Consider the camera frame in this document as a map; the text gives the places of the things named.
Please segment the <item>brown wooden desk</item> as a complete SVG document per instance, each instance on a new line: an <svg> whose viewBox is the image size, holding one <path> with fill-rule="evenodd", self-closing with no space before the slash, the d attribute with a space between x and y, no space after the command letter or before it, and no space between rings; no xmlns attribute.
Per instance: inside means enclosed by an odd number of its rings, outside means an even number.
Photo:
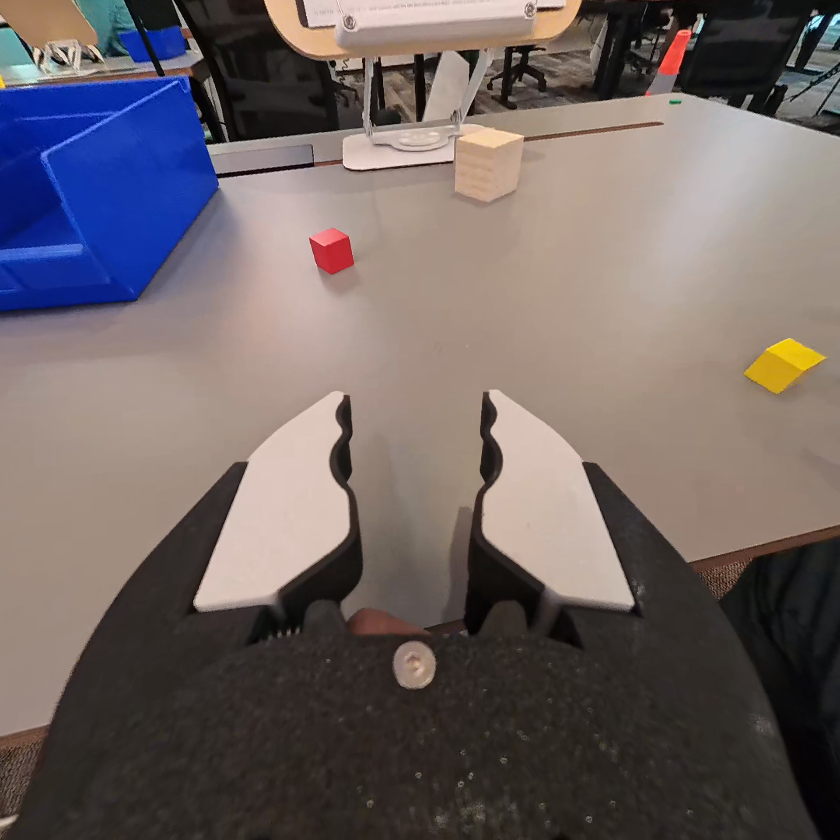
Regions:
<svg viewBox="0 0 840 840"><path fill-rule="evenodd" d="M211 72L204 57L194 50L161 62L167 77L194 77L199 82L210 78ZM79 71L57 67L45 71L34 64L3 66L2 80L6 88L28 88L44 85L89 83L114 80L141 80L156 77L151 62L133 62L128 56L106 58L102 63L83 61Z"/></svg>

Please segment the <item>large wooden cube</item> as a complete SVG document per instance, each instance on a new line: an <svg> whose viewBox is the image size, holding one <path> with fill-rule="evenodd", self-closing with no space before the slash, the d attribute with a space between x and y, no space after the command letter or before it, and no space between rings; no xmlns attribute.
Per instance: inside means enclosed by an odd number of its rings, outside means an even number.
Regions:
<svg viewBox="0 0 840 840"><path fill-rule="evenodd" d="M455 193L480 203L493 203L513 193L523 146L524 137L518 133L468 127L455 141Z"/></svg>

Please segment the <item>blue plastic bin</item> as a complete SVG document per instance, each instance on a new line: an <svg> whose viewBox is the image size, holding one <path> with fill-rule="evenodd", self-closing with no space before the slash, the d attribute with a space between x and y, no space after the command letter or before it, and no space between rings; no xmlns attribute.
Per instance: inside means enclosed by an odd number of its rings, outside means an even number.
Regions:
<svg viewBox="0 0 840 840"><path fill-rule="evenodd" d="M1 97L1 311L135 301L219 187L184 77Z"/></svg>

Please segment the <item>red wooden cube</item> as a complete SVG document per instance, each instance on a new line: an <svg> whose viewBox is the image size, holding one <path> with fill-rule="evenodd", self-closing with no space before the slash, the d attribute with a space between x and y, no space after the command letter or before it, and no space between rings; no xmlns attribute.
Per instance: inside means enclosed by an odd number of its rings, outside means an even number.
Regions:
<svg viewBox="0 0 840 840"><path fill-rule="evenodd" d="M350 237L337 228L327 228L310 236L309 243L320 270L335 275L354 266Z"/></svg>

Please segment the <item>black office chair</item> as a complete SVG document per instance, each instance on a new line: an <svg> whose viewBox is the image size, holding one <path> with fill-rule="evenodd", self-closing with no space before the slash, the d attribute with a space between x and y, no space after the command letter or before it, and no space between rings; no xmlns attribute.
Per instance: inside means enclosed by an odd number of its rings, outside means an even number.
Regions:
<svg viewBox="0 0 840 840"><path fill-rule="evenodd" d="M231 141L359 129L361 104L330 65L298 54L262 1L179 1Z"/></svg>
<svg viewBox="0 0 840 840"><path fill-rule="evenodd" d="M787 87L787 60L812 16L813 2L716 2L704 13L676 85L699 98L723 98L740 109L773 117Z"/></svg>
<svg viewBox="0 0 840 840"><path fill-rule="evenodd" d="M494 91L494 84L500 83L500 88L491 98L506 110L517 110L518 105L512 99L515 84L524 81L529 77L537 84L537 92L544 93L548 90L547 78L542 70L530 64L530 56L533 52L544 51L543 47L535 45L522 45L507 47L504 49L501 72L490 77L486 89Z"/></svg>

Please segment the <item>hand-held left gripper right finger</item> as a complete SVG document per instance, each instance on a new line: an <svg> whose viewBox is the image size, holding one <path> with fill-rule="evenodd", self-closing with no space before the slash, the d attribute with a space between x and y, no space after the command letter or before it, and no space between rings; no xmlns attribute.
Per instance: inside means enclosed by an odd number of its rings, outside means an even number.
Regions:
<svg viewBox="0 0 840 840"><path fill-rule="evenodd" d="M501 391L482 395L482 443L468 548L468 615L514 601L527 615L635 608L584 461Z"/></svg>

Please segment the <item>small blue bin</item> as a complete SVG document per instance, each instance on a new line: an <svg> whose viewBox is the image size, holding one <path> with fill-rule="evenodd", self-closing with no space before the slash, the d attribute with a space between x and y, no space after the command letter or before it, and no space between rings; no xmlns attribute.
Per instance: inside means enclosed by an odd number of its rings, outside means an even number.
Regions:
<svg viewBox="0 0 840 840"><path fill-rule="evenodd" d="M145 36L160 62L183 56L187 51L186 39L180 25L162 29L146 29ZM145 41L138 30L131 29L120 33L119 40L134 63L152 62Z"/></svg>

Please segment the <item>yellow wooden cube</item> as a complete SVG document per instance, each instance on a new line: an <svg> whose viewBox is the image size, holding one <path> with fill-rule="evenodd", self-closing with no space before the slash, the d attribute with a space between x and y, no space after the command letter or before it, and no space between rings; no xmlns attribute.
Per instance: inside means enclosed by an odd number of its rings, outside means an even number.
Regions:
<svg viewBox="0 0 840 840"><path fill-rule="evenodd" d="M783 339L765 349L743 375L767 392L779 395L825 360L824 354L798 340Z"/></svg>

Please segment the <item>white instruction sheet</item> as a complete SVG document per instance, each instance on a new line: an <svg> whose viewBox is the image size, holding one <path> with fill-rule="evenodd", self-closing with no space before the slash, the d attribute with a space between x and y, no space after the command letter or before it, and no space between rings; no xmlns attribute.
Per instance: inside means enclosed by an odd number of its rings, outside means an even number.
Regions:
<svg viewBox="0 0 840 840"><path fill-rule="evenodd" d="M565 1L303 1L299 2L310 28L338 26L356 33L385 27L454 27L466 25L512 27L529 24L537 12L558 11Z"/></svg>

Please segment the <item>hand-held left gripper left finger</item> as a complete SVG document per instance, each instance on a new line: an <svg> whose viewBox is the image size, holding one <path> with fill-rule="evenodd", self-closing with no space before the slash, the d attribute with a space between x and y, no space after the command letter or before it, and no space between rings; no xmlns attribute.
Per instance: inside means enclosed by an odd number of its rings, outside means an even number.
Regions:
<svg viewBox="0 0 840 840"><path fill-rule="evenodd" d="M194 596L198 612L303 615L353 591L363 561L352 433L350 397L331 392L257 447Z"/></svg>

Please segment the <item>white folding stand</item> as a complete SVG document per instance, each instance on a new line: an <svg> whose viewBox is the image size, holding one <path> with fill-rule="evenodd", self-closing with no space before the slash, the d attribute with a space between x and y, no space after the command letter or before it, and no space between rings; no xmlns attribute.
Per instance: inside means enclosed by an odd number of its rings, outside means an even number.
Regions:
<svg viewBox="0 0 840 840"><path fill-rule="evenodd" d="M536 19L529 24L503 27L500 24L480 26L469 32L464 24L454 27L423 25L420 27L385 27L349 33L335 26L337 42L345 48L372 46L379 37L386 40L412 39L417 36L460 37L464 35L525 35L532 31ZM463 94L448 116L417 125L393 125L379 129L370 116L375 58L364 58L364 134L346 137L343 141L343 166L353 172L383 170L451 162L455 157L455 141L475 100L480 83L493 57L493 49L481 49L476 67L470 72Z"/></svg>

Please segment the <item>pale board on stand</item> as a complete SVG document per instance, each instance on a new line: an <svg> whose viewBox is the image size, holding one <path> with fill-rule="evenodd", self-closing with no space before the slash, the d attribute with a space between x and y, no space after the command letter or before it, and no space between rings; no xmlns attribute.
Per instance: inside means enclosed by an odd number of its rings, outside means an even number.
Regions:
<svg viewBox="0 0 840 840"><path fill-rule="evenodd" d="M84 61L104 65L96 32L74 1L1 1L1 17L42 75L79 75Z"/></svg>

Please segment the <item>orange striped traffic cone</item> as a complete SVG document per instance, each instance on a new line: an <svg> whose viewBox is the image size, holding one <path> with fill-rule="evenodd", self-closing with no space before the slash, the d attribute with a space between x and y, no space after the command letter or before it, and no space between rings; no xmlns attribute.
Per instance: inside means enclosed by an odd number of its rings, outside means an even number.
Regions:
<svg viewBox="0 0 840 840"><path fill-rule="evenodd" d="M680 29L661 60L645 96L669 95L675 87L692 31Z"/></svg>

